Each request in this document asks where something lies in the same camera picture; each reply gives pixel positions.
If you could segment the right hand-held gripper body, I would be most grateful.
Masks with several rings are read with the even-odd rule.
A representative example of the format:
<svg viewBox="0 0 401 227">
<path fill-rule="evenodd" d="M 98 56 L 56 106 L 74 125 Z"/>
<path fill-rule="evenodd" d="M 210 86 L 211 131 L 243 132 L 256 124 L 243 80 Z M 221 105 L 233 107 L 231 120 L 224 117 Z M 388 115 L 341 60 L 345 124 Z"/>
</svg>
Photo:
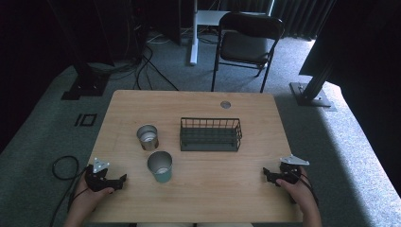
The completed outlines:
<svg viewBox="0 0 401 227">
<path fill-rule="evenodd" d="M 280 159 L 280 178 L 288 183 L 296 184 L 301 178 L 301 166 L 309 166 L 307 160 L 301 159 L 293 154 Z"/>
</svg>

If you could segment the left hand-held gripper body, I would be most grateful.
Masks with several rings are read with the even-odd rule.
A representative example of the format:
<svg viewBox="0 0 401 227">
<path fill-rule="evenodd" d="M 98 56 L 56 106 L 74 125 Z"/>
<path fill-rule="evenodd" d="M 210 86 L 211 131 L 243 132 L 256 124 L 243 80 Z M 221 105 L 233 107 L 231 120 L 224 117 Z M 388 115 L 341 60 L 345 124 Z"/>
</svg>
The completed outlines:
<svg viewBox="0 0 401 227">
<path fill-rule="evenodd" d="M 112 188 L 113 183 L 119 183 L 118 180 L 108 180 L 106 178 L 110 164 L 95 158 L 91 165 L 86 167 L 84 180 L 89 188 L 98 192 L 105 188 Z"/>
</svg>

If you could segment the teal metal cup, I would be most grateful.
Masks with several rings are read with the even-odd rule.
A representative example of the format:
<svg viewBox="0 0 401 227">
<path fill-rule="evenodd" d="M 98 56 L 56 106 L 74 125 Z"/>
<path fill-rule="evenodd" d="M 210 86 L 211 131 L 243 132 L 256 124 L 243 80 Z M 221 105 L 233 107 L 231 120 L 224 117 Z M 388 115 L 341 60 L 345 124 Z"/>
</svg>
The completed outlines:
<svg viewBox="0 0 401 227">
<path fill-rule="evenodd" d="M 163 150 L 151 153 L 147 161 L 148 170 L 158 183 L 167 183 L 172 176 L 172 156 Z"/>
</svg>

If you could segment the silver metal cup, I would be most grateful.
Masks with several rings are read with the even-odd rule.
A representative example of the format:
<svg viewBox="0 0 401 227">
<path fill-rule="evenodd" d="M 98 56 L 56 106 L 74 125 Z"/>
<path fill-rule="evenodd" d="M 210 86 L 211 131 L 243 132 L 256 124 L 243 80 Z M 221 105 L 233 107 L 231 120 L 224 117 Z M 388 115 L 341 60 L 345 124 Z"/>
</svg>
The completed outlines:
<svg viewBox="0 0 401 227">
<path fill-rule="evenodd" d="M 151 151 L 159 147 L 158 131 L 153 125 L 143 125 L 136 133 L 143 150 Z"/>
</svg>

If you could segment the black wire basket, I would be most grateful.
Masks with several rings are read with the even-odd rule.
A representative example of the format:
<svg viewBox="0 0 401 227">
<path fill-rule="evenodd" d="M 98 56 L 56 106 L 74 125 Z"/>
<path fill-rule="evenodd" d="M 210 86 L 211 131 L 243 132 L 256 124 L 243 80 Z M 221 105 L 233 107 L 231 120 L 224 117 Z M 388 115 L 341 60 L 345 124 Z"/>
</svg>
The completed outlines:
<svg viewBox="0 0 401 227">
<path fill-rule="evenodd" d="M 181 151 L 237 152 L 241 139 L 239 118 L 181 118 Z"/>
</svg>

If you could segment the person's left hand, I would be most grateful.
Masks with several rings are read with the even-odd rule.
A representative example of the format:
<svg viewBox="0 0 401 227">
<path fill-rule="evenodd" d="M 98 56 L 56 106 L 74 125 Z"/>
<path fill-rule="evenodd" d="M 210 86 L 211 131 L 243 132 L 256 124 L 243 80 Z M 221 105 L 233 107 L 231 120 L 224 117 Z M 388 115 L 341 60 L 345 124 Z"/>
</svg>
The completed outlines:
<svg viewBox="0 0 401 227">
<path fill-rule="evenodd" d="M 72 217 L 74 220 L 86 219 L 96 209 L 96 206 L 113 192 L 114 189 L 112 187 L 94 192 L 89 188 L 84 177 L 81 177 L 68 216 Z"/>
</svg>

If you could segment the person's right hand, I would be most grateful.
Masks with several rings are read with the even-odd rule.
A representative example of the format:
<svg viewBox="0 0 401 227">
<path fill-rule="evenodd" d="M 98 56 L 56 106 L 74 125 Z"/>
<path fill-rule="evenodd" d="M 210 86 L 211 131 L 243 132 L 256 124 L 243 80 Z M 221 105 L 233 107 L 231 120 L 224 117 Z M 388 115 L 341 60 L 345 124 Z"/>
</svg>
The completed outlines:
<svg viewBox="0 0 401 227">
<path fill-rule="evenodd" d="M 289 195 L 296 201 L 296 203 L 300 206 L 301 211 L 302 208 L 307 208 L 307 207 L 318 208 L 314 196 L 311 190 L 309 189 L 310 183 L 307 178 L 307 174 L 303 168 L 301 168 L 301 171 L 302 171 L 301 179 L 296 184 L 288 183 L 282 179 L 278 179 L 276 182 L 282 188 L 284 188 L 289 193 Z"/>
</svg>

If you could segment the black metal stand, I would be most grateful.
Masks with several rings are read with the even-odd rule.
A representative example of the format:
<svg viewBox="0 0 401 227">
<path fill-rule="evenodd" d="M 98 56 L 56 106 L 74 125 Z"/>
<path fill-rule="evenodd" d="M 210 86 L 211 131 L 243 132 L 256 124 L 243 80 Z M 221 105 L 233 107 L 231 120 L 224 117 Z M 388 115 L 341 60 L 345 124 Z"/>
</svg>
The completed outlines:
<svg viewBox="0 0 401 227">
<path fill-rule="evenodd" d="M 321 73 L 309 83 L 291 82 L 289 87 L 299 106 L 322 107 L 326 111 L 335 111 L 334 104 L 327 98 L 323 85 L 333 70 L 334 61 L 329 61 Z"/>
<path fill-rule="evenodd" d="M 93 71 L 81 52 L 75 32 L 69 25 L 66 14 L 61 8 L 61 0 L 46 0 L 51 7 L 61 28 L 63 47 L 77 72 L 77 77 L 69 91 L 65 91 L 62 100 L 79 100 L 82 96 L 102 96 L 109 74 L 101 75 Z"/>
</svg>

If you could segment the black folding chair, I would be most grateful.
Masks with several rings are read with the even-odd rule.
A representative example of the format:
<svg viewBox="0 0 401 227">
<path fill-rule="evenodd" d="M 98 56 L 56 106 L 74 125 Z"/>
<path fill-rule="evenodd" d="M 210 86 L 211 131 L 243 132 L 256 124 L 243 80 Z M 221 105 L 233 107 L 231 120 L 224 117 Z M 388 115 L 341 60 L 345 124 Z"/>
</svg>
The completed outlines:
<svg viewBox="0 0 401 227">
<path fill-rule="evenodd" d="M 263 93 L 275 47 L 285 32 L 279 18 L 265 14 L 228 12 L 218 22 L 218 43 L 211 91 L 215 90 L 219 66 L 257 69 L 255 77 L 265 70 L 260 92 Z"/>
</svg>

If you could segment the dark pleated curtain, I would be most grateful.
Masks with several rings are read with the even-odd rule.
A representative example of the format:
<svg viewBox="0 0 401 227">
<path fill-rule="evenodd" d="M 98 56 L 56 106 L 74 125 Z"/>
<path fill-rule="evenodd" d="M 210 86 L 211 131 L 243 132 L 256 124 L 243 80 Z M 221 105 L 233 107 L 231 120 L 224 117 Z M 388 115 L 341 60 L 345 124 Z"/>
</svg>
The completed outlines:
<svg viewBox="0 0 401 227">
<path fill-rule="evenodd" d="M 284 37 L 316 40 L 337 0 L 273 0 L 271 16 L 285 26 Z"/>
</svg>

